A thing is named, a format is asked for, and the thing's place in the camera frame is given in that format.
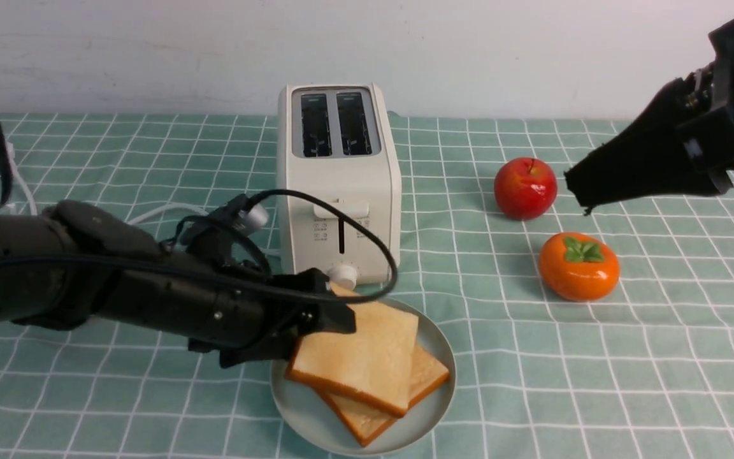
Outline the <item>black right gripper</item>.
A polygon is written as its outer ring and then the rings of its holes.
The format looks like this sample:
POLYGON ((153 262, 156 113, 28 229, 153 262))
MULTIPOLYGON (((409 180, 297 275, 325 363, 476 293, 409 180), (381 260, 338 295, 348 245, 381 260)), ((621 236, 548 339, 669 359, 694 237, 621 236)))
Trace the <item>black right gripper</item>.
POLYGON ((714 197, 734 171, 734 18, 709 34, 714 61, 665 84, 628 127, 563 174, 577 203, 714 197))

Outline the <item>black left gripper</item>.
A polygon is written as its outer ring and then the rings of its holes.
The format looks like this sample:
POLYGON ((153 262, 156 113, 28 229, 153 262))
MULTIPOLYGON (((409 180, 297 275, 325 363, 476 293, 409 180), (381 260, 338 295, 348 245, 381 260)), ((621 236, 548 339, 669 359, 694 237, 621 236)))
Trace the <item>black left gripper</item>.
POLYGON ((332 297, 297 304, 242 291, 221 300, 220 308, 210 313, 204 335, 187 340, 187 349, 193 353, 217 351, 221 368, 290 360, 302 338, 309 334, 348 335, 357 330, 355 312, 332 297))

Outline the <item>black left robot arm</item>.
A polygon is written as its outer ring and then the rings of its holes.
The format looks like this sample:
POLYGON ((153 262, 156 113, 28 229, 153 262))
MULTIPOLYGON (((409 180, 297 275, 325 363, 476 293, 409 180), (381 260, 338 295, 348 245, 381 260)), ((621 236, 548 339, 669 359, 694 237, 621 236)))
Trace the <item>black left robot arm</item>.
POLYGON ((40 215, 0 214, 0 323, 73 331, 92 317, 187 339, 221 368, 288 360, 315 332, 356 331, 352 306, 317 268, 272 274, 237 261, 247 219, 232 203, 190 215, 158 242, 84 201, 40 215))

